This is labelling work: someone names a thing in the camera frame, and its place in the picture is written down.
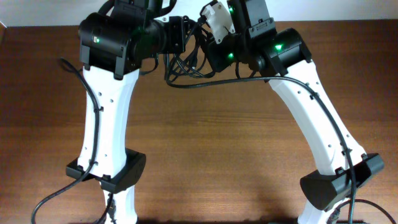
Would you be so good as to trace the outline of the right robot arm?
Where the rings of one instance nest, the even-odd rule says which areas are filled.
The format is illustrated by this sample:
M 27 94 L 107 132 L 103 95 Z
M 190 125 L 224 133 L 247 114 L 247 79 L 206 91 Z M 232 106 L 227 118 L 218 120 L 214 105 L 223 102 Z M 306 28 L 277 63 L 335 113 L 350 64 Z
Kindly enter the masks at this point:
M 356 193 L 384 168 L 350 134 L 331 103 L 312 55 L 299 32 L 277 31 L 264 1 L 212 1 L 200 11 L 214 41 L 206 56 L 212 69 L 234 62 L 252 70 L 278 94 L 310 146 L 316 169 L 300 179 L 307 199 L 298 223 L 336 223 L 354 209 Z

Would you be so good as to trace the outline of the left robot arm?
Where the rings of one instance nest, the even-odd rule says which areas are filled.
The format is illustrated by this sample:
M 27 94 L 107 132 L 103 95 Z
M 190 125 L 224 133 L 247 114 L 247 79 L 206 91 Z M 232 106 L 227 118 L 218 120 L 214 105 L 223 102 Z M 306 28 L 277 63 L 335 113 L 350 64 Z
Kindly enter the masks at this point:
M 66 173 L 99 182 L 106 204 L 100 223 L 138 221 L 134 188 L 146 156 L 125 145 L 130 100 L 143 60 L 183 50 L 179 8 L 177 1 L 108 1 L 80 23 L 83 67 L 76 75 L 87 96 L 85 133 Z

